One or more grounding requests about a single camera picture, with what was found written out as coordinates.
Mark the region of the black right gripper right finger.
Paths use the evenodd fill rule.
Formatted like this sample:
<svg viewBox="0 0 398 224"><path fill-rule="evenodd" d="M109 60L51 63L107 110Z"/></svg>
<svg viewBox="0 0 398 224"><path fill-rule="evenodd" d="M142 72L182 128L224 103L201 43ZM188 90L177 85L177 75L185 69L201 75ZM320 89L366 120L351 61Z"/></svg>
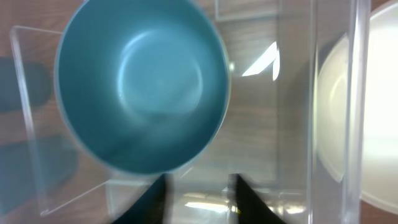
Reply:
<svg viewBox="0 0 398 224"><path fill-rule="evenodd" d="M238 224L285 224L239 174L231 174Z"/></svg>

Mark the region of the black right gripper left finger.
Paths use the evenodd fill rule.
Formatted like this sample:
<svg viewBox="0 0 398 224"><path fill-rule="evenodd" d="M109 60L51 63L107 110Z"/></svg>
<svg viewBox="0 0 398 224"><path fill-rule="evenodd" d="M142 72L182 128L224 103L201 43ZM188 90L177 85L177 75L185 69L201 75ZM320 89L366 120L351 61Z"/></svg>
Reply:
<svg viewBox="0 0 398 224"><path fill-rule="evenodd" d="M112 224L163 224L167 210L167 174L162 174L145 192Z"/></svg>

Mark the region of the blue bowl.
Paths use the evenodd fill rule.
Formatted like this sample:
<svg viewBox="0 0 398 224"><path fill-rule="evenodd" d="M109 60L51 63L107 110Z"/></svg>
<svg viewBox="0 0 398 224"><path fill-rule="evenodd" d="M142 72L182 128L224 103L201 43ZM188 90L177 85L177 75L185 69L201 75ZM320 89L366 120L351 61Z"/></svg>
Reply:
<svg viewBox="0 0 398 224"><path fill-rule="evenodd" d="M54 70L73 138L134 175L196 159L220 129L231 91L223 41L186 0L83 3L63 31Z"/></svg>

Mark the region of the cream bowl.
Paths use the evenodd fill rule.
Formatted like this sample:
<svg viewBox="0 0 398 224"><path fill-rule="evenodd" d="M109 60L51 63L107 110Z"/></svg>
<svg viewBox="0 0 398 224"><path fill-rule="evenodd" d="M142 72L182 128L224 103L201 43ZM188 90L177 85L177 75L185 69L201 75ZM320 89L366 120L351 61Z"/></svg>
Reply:
<svg viewBox="0 0 398 224"><path fill-rule="evenodd" d="M342 35L326 51L317 87L317 151L337 182L344 174L348 44ZM361 188L362 200L397 213L397 1L370 18Z"/></svg>

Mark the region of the clear plastic storage bin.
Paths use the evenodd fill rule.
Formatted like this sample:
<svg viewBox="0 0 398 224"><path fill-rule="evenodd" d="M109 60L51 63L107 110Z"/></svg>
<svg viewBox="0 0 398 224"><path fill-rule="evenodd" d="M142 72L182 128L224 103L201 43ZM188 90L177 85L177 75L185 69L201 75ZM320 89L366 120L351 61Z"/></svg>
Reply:
<svg viewBox="0 0 398 224"><path fill-rule="evenodd" d="M1 2L2 223L112 223L162 174L169 185L164 223L237 223L231 174L286 223L359 221L362 111L347 86L341 182L317 162L313 111L322 58L342 35L355 81L369 1L194 1L227 53L228 108L196 159L157 175L107 166L63 122L57 50L85 2Z"/></svg>

